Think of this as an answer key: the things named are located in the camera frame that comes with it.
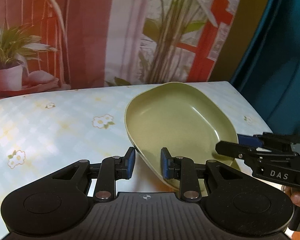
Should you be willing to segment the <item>right hand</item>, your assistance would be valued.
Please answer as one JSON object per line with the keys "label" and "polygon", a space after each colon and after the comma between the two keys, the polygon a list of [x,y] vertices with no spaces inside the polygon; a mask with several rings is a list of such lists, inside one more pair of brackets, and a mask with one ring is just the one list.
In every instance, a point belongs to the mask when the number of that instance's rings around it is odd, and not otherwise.
{"label": "right hand", "polygon": [[300,189],[282,186],[281,190],[291,199],[294,205],[300,207]]}

